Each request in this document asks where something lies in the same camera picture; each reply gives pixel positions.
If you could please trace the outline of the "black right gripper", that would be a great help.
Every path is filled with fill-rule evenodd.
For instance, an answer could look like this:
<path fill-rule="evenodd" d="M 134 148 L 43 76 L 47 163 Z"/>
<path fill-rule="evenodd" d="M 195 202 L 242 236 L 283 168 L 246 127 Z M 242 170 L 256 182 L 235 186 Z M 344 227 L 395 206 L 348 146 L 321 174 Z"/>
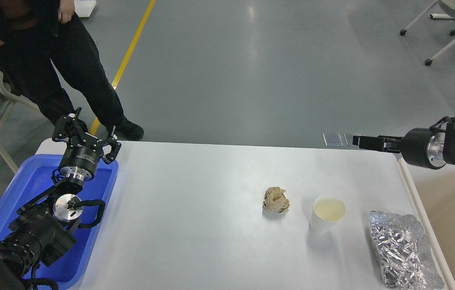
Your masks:
<path fill-rule="evenodd" d="M 428 128 L 414 128 L 404 137 L 352 137 L 352 144 L 360 149 L 401 153 L 406 163 L 434 170 L 446 165 L 443 158 L 444 141 L 444 132 L 433 132 Z"/>

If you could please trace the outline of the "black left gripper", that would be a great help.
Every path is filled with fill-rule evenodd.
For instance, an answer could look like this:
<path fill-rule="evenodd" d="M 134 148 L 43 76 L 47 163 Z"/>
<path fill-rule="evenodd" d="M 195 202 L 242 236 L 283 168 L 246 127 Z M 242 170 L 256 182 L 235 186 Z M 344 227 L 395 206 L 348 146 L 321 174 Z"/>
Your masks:
<path fill-rule="evenodd" d="M 88 137 L 87 125 L 80 120 L 81 110 L 78 107 L 73 113 L 58 119 L 52 140 L 67 144 L 58 167 L 59 173 L 88 181 L 95 177 L 100 160 L 105 164 L 116 160 L 122 144 L 115 137 L 116 126 L 108 131 L 106 139 Z"/>

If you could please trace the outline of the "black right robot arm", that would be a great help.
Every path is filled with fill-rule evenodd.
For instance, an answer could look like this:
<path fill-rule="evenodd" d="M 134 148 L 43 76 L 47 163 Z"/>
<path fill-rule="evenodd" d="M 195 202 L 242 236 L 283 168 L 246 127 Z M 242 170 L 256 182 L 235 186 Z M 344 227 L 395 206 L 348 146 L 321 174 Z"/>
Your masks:
<path fill-rule="evenodd" d="M 363 150 L 400 154 L 412 166 L 439 170 L 455 165 L 455 117 L 442 117 L 428 128 L 414 128 L 403 137 L 354 135 L 351 144 Z"/>

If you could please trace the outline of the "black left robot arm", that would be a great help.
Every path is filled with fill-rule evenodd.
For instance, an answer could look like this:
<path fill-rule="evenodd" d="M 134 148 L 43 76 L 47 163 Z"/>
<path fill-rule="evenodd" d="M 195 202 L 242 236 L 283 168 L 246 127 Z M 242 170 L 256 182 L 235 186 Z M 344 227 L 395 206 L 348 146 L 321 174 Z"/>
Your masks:
<path fill-rule="evenodd" d="M 0 290 L 58 290 L 55 280 L 36 277 L 38 268 L 51 266 L 76 244 L 76 229 L 94 228 L 103 218 L 104 200 L 82 200 L 78 194 L 95 177 L 100 160 L 113 163 L 122 145 L 115 127 L 106 139 L 91 135 L 80 113 L 79 107 L 55 125 L 52 140 L 66 143 L 66 150 L 52 173 L 53 185 L 17 210 L 11 233 L 0 240 Z"/>

